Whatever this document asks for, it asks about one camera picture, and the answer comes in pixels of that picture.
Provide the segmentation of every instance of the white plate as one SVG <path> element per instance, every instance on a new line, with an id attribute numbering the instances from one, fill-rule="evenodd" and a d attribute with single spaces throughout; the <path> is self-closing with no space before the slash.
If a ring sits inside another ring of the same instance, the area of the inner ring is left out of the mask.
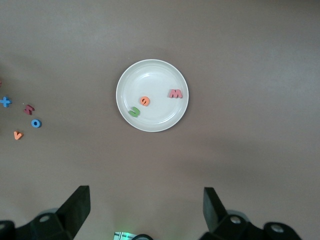
<path id="1" fill-rule="evenodd" d="M 182 98 L 169 97 L 170 91 L 180 90 Z M 141 97 L 150 103 L 144 106 Z M 185 78 L 170 63 L 146 59 L 131 65 L 120 77 L 116 87 L 116 104 L 123 118 L 133 127 L 146 132 L 160 132 L 171 128 L 184 115 L 189 101 Z M 129 114 L 132 107 L 140 114 Z"/>

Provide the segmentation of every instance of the metal bolt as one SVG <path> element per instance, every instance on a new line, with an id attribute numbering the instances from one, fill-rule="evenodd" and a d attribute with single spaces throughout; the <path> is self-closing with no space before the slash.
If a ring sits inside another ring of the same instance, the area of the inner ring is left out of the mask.
<path id="1" fill-rule="evenodd" d="M 49 218 L 50 218 L 49 215 L 45 215 L 45 216 L 43 216 L 42 218 L 40 218 L 39 222 L 40 222 L 40 223 L 46 222 L 46 221 L 49 220 Z"/>
<path id="2" fill-rule="evenodd" d="M 271 225 L 271 229 L 273 230 L 273 231 L 275 231 L 276 233 L 280 233 L 280 234 L 282 234 L 285 230 L 281 227 L 281 226 L 279 226 L 278 224 L 273 224 L 273 225 Z"/>
<path id="3" fill-rule="evenodd" d="M 237 216 L 232 216 L 230 217 L 231 222 L 233 222 L 234 224 L 240 224 L 241 220 L 240 218 L 238 218 Z"/>

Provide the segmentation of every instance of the red letter m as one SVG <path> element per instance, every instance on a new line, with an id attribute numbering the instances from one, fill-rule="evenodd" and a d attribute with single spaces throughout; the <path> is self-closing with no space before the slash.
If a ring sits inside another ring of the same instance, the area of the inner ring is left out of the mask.
<path id="1" fill-rule="evenodd" d="M 177 98 L 177 97 L 182 99 L 182 93 L 180 89 L 171 89 L 169 93 L 169 98 Z"/>

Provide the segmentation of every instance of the blue plus sign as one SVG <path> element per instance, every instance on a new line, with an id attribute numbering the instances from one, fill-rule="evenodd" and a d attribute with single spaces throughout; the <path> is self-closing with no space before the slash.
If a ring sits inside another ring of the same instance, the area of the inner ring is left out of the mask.
<path id="1" fill-rule="evenodd" d="M 5 108 L 8 108 L 9 104 L 12 104 L 12 101 L 8 97 L 4 96 L 3 100 L 0 100 L 0 103 L 3 104 Z"/>

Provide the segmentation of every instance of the plate rim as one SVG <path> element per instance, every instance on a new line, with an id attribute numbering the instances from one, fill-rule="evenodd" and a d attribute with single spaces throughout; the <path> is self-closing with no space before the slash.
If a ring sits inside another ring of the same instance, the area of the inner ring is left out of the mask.
<path id="1" fill-rule="evenodd" d="M 119 91 L 119 84 L 121 82 L 121 79 L 123 78 L 123 76 L 126 74 L 127 71 L 129 71 L 129 69 L 133 68 L 135 65 L 137 64 L 140 64 L 142 62 L 150 62 L 150 61 L 156 61 L 156 62 L 161 62 L 161 63 L 164 63 L 166 65 L 169 65 L 170 67 L 172 67 L 174 70 L 177 71 L 177 73 L 179 73 L 182 77 L 182 79 L 184 80 L 184 83 L 185 83 L 185 86 L 186 86 L 186 91 L 187 91 L 187 99 L 186 99 L 186 105 L 185 105 L 185 109 L 183 110 L 183 113 L 181 114 L 181 116 L 179 117 L 179 119 L 176 120 L 176 122 L 166 128 L 163 128 L 161 130 L 145 130 L 145 129 L 141 129 L 140 127 L 137 127 L 135 125 L 133 125 L 131 122 L 129 122 L 127 120 L 127 118 L 123 115 L 122 111 L 120 110 L 120 107 L 119 107 L 119 103 L 118 103 L 118 91 Z M 150 59 L 144 59 L 144 60 L 140 60 L 140 61 L 137 61 L 135 62 L 134 64 L 130 65 L 123 73 L 122 75 L 120 76 L 119 80 L 118 80 L 118 83 L 116 85 L 116 91 L 115 91 L 115 100 L 116 100 L 116 105 L 118 107 L 118 110 L 120 112 L 120 114 L 122 115 L 122 117 L 124 118 L 124 120 L 129 123 L 132 127 L 138 129 L 138 130 L 141 130 L 141 131 L 144 131 L 144 132 L 149 132 L 149 133 L 156 133 L 156 132 L 162 132 L 162 131 L 165 131 L 167 129 L 170 129 L 172 128 L 174 125 L 176 125 L 180 120 L 181 118 L 185 115 L 186 111 L 187 111 L 187 108 L 188 108 L 188 105 L 189 105 L 189 88 L 188 88 L 188 84 L 187 84 L 187 81 L 185 79 L 185 77 L 182 75 L 182 73 L 175 67 L 173 66 L 171 63 L 167 62 L 167 61 L 163 61 L 163 60 L 160 60 L 160 59 L 155 59 L 155 58 L 150 58 Z"/>

